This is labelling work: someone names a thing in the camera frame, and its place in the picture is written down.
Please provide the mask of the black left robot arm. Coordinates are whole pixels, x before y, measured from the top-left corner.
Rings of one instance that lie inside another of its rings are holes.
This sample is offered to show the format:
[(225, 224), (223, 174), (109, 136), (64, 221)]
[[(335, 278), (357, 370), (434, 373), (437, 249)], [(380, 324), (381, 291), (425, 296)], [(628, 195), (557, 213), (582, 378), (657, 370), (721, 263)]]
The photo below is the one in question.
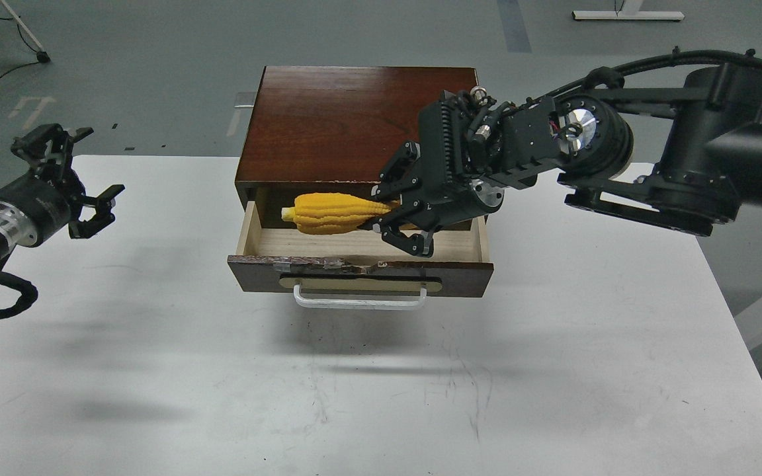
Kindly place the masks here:
[(87, 240), (114, 223), (112, 209), (124, 186), (113, 184), (92, 198), (73, 170), (73, 147), (93, 133), (69, 133), (60, 124), (43, 124), (16, 138), (12, 154), (27, 172), (0, 189), (0, 320), (23, 313), (36, 302), (33, 283), (4, 271), (17, 247), (36, 248), (58, 230)]

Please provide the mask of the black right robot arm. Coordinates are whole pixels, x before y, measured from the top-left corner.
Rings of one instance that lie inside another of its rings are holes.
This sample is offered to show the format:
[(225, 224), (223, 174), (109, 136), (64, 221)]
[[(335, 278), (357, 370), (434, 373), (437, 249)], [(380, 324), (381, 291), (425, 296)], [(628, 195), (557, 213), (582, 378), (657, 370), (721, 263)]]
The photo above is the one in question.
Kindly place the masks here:
[(571, 207), (710, 235), (744, 203), (762, 207), (762, 58), (675, 48), (520, 104), (478, 85), (443, 91), (372, 189), (398, 206), (360, 228), (431, 257), (436, 233), (496, 213), (506, 190), (548, 171)]

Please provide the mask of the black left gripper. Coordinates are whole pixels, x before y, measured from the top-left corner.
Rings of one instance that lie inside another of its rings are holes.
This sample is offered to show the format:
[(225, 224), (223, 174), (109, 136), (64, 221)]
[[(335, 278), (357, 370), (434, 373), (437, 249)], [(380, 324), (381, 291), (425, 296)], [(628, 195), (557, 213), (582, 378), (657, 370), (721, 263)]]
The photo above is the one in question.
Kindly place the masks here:
[[(73, 240), (88, 240), (114, 223), (115, 199), (123, 184), (113, 184), (97, 198), (73, 170), (73, 147), (94, 133), (92, 127), (70, 134), (60, 124), (42, 124), (13, 139), (10, 151), (29, 165), (29, 175), (0, 189), (0, 234), (9, 248), (39, 247), (67, 225)], [(84, 207), (94, 209), (91, 219), (79, 220)]]

